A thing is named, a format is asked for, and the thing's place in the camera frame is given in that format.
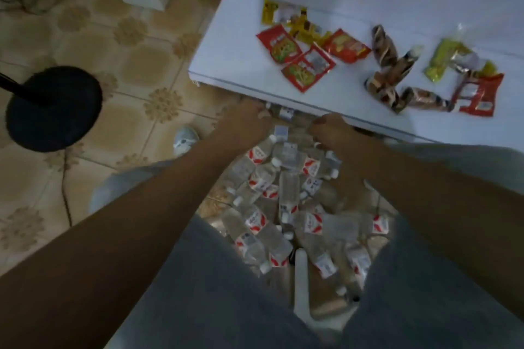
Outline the person's left hand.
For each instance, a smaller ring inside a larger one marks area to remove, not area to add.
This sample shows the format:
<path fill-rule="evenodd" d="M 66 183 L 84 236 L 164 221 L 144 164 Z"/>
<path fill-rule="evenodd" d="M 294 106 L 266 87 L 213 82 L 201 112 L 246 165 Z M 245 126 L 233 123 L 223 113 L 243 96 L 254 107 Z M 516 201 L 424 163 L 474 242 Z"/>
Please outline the person's left hand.
<path fill-rule="evenodd" d="M 246 99 L 232 106 L 219 120 L 209 136 L 212 148 L 219 153 L 238 156 L 265 140 L 272 129 L 246 127 Z"/>

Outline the person's right hand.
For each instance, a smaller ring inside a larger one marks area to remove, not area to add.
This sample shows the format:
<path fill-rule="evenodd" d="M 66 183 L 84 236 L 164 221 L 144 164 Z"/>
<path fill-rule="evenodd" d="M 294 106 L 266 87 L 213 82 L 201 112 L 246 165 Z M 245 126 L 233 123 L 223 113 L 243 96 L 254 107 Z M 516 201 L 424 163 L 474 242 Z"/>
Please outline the person's right hand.
<path fill-rule="evenodd" d="M 366 145 L 368 138 L 353 129 L 339 114 L 331 113 L 325 115 L 333 115 L 333 138 L 330 145 L 323 146 L 333 151 L 343 161 L 357 155 L 360 147 Z"/>

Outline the person's right forearm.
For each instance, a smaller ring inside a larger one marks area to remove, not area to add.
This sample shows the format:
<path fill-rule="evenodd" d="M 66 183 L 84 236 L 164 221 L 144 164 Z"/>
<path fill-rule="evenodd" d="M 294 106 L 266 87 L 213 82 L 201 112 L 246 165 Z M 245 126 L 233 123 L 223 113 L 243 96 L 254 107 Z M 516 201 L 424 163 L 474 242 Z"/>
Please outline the person's right forearm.
<path fill-rule="evenodd" d="M 366 136 L 333 148 L 434 247 L 524 321 L 524 195 Z"/>

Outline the person's left forearm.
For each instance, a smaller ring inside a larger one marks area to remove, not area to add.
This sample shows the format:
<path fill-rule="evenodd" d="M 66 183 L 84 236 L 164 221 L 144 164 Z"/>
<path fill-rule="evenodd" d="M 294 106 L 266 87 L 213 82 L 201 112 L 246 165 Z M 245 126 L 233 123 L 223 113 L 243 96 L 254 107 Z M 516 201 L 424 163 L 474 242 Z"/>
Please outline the person's left forearm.
<path fill-rule="evenodd" d="M 0 277 L 0 349 L 102 349 L 240 152 L 200 141 Z"/>

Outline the red snack packet green picture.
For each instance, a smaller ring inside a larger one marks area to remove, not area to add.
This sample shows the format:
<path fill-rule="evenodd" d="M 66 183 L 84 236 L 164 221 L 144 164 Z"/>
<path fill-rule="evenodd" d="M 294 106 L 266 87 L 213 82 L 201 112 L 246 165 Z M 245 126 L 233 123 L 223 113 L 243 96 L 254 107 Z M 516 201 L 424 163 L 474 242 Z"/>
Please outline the red snack packet green picture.
<path fill-rule="evenodd" d="M 316 42 L 281 69 L 281 73 L 300 93 L 306 93 L 336 67 L 333 58 Z"/>
<path fill-rule="evenodd" d="M 298 43 L 282 24 L 267 28 L 258 33 L 256 37 L 277 64 L 288 64 L 302 54 Z"/>

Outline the brown striped snack packet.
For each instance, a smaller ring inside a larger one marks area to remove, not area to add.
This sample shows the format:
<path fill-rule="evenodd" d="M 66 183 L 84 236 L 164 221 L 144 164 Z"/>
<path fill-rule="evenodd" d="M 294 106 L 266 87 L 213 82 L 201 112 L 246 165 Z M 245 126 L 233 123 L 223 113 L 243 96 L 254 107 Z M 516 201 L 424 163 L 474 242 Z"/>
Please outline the brown striped snack packet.
<path fill-rule="evenodd" d="M 381 72 L 374 72 L 364 82 L 365 90 L 382 105 L 388 107 L 393 113 L 400 114 L 406 107 L 394 86 L 390 85 Z"/>
<path fill-rule="evenodd" d="M 392 39 L 383 26 L 378 24 L 371 30 L 372 50 L 381 68 L 393 66 L 398 60 L 398 53 Z"/>
<path fill-rule="evenodd" d="M 449 100 L 443 99 L 435 92 L 418 87 L 405 88 L 400 99 L 406 107 L 412 109 L 437 112 L 450 112 L 452 110 L 452 104 Z"/>
<path fill-rule="evenodd" d="M 386 84 L 395 87 L 410 73 L 415 62 L 420 58 L 424 51 L 424 45 L 415 45 L 386 71 Z"/>

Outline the pile of small clear bottles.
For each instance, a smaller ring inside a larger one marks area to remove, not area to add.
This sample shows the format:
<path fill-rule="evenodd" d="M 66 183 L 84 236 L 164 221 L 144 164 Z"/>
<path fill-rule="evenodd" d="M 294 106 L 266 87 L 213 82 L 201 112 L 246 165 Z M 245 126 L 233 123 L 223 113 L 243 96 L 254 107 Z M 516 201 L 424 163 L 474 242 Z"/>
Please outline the pile of small clear bottles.
<path fill-rule="evenodd" d="M 330 180 L 340 172 L 303 126 L 274 132 L 233 162 L 219 181 L 228 207 L 213 223 L 257 276 L 280 278 L 296 249 L 349 303 L 362 295 L 368 269 L 388 242 L 393 214 L 380 202 L 351 210 Z"/>

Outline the white shoe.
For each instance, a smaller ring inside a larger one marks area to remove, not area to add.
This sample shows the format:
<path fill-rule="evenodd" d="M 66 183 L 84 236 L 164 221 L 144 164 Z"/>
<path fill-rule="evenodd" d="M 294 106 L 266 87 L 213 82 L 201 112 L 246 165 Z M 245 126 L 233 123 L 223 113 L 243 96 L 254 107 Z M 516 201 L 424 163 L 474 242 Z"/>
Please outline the white shoe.
<path fill-rule="evenodd" d="M 178 158 L 186 154 L 198 141 L 200 136 L 193 127 L 189 125 L 181 127 L 174 136 L 174 156 Z"/>

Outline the red orange snack packet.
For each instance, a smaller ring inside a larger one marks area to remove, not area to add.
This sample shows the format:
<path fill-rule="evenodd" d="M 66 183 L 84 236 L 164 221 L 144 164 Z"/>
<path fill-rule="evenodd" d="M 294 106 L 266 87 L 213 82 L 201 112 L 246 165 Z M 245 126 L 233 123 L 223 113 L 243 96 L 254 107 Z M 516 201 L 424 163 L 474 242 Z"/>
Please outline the red orange snack packet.
<path fill-rule="evenodd" d="M 331 56 L 347 64 L 364 60 L 371 53 L 371 49 L 366 44 L 341 28 L 324 40 L 322 48 Z"/>

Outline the white metal shelf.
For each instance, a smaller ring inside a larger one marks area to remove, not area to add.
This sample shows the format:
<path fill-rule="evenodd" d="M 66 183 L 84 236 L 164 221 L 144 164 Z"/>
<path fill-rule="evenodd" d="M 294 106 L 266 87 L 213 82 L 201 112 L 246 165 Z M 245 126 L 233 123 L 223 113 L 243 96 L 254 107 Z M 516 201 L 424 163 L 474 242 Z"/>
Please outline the white metal shelf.
<path fill-rule="evenodd" d="M 222 0 L 192 61 L 196 83 L 276 102 L 307 113 L 335 112 L 355 127 L 409 142 L 439 142 L 511 148 L 524 153 L 524 0 L 278 0 L 305 6 L 322 29 L 347 31 L 371 45 L 381 24 L 403 55 L 416 45 L 423 54 L 403 86 L 427 88 L 450 97 L 458 82 L 452 69 L 432 83 L 423 74 L 442 38 L 463 41 L 505 74 L 491 118 L 409 108 L 396 115 L 364 89 L 378 70 L 373 55 L 336 68 L 301 94 L 280 72 L 256 35 L 262 31 L 264 0 Z"/>

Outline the green yellow snack packet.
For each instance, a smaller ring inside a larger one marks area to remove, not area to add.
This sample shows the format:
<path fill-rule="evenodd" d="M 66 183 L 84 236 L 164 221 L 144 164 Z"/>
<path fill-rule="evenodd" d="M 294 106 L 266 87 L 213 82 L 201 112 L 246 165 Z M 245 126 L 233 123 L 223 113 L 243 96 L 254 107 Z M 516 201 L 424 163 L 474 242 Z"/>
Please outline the green yellow snack packet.
<path fill-rule="evenodd" d="M 470 54 L 473 50 L 467 47 L 462 41 L 454 37 L 445 37 L 439 42 L 428 65 L 423 70 L 423 74 L 429 81 L 436 83 L 440 81 L 449 62 L 455 53 L 460 55 Z"/>

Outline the red white snack packet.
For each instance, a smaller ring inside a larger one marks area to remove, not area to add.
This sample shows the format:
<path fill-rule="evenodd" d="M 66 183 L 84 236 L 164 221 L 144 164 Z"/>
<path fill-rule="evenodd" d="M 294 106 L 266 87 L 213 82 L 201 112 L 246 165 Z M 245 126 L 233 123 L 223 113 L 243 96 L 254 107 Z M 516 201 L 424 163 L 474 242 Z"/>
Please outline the red white snack packet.
<path fill-rule="evenodd" d="M 463 75 L 450 101 L 450 111 L 472 116 L 492 118 L 495 113 L 496 96 L 504 74 L 494 76 Z"/>

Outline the clear yellow snack packet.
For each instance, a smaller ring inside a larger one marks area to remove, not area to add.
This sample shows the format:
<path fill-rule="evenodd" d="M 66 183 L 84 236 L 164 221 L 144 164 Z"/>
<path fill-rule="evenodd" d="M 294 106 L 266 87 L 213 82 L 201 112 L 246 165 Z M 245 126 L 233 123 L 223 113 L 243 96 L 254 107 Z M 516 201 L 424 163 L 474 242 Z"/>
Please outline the clear yellow snack packet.
<path fill-rule="evenodd" d="M 489 59 L 481 58 L 470 49 L 459 48 L 449 59 L 449 66 L 460 74 L 474 77 L 492 77 L 498 73 L 497 66 Z"/>

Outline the person's grey shorts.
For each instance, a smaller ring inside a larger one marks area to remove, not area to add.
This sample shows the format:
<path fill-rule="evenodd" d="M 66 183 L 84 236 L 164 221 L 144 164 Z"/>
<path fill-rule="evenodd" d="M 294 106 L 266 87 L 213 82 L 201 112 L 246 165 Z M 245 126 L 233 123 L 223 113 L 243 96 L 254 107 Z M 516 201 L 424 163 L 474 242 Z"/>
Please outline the person's grey shorts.
<path fill-rule="evenodd" d="M 195 215 L 109 349 L 524 349 L 524 322 L 400 218 L 342 333 L 317 335 Z"/>

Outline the black round stand base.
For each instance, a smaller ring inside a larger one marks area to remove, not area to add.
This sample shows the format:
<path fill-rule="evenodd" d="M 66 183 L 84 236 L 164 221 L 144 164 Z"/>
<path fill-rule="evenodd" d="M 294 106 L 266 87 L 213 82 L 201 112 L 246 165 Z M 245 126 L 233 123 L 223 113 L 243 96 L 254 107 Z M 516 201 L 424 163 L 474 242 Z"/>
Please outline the black round stand base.
<path fill-rule="evenodd" d="M 80 141 L 95 125 L 103 105 L 100 82 L 87 71 L 55 66 L 20 83 L 41 91 L 51 100 L 40 107 L 12 94 L 5 125 L 13 142 L 39 153 L 66 149 Z"/>

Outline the black stand pole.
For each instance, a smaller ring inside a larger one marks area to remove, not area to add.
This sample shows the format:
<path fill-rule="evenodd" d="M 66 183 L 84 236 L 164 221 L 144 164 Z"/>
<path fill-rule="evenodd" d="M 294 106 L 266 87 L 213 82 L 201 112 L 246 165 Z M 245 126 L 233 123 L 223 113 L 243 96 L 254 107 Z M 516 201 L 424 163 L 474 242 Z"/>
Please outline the black stand pole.
<path fill-rule="evenodd" d="M 0 73 L 0 88 L 40 107 L 46 107 L 51 102 L 49 97 L 41 91 L 28 88 L 2 73 Z"/>

